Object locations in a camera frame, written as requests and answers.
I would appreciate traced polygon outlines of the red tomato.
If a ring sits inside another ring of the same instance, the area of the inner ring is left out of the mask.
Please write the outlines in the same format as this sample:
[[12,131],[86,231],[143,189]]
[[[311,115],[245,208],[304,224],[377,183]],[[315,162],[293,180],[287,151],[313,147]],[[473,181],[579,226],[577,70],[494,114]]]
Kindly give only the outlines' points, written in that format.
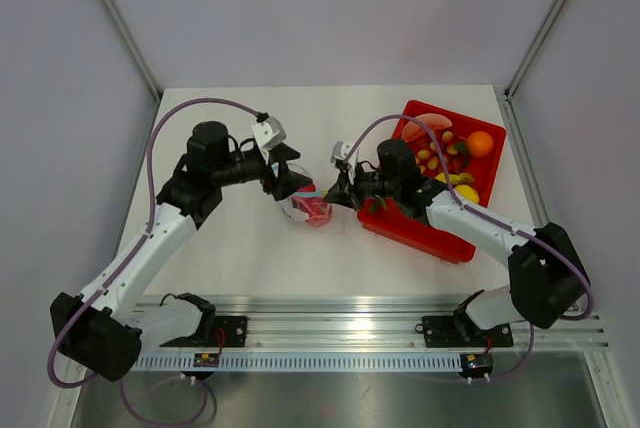
[[332,218],[332,207],[321,197],[294,197],[294,207],[300,212],[302,220],[310,226],[322,227]]

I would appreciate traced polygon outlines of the clear zip top bag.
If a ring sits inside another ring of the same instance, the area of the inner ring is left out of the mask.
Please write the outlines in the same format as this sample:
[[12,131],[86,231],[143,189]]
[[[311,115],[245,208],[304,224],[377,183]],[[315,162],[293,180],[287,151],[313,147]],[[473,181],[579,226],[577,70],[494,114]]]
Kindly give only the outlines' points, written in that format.
[[324,201],[325,192],[319,189],[312,175],[302,166],[289,163],[288,167],[296,174],[311,179],[311,183],[285,200],[278,203],[282,212],[292,221],[314,228],[326,226],[332,219],[333,208]]

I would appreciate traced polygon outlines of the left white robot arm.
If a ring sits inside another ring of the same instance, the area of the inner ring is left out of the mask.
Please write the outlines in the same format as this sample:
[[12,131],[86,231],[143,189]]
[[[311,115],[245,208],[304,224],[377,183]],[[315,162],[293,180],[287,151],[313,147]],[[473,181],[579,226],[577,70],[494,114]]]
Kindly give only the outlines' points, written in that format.
[[285,130],[276,118],[260,115],[251,131],[252,148],[232,151],[224,124],[196,125],[171,177],[150,194],[149,217],[138,238],[80,293],[61,293],[54,299],[50,313],[55,341],[47,374],[56,386],[67,385],[55,373],[57,354],[92,375],[117,381],[147,348],[175,342],[223,346],[215,306],[197,295],[182,294],[147,315],[134,309],[173,253],[221,203],[223,188],[257,181],[281,201],[310,185],[309,177],[288,168],[300,154],[285,144]]

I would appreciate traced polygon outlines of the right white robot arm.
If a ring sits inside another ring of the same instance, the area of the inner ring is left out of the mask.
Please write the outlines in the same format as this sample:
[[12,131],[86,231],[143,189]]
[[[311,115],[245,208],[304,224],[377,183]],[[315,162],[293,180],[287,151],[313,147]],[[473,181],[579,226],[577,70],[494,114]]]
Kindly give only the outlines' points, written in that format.
[[379,144],[373,171],[351,162],[354,146],[337,142],[331,155],[339,174],[324,199],[362,211],[369,200],[390,200],[408,219],[450,233],[504,266],[507,285],[480,290],[454,310],[456,337],[476,344],[499,325],[525,321],[548,329],[569,320],[568,309],[591,285],[567,232],[549,222],[541,228],[515,223],[457,194],[447,181],[425,178],[400,139]]

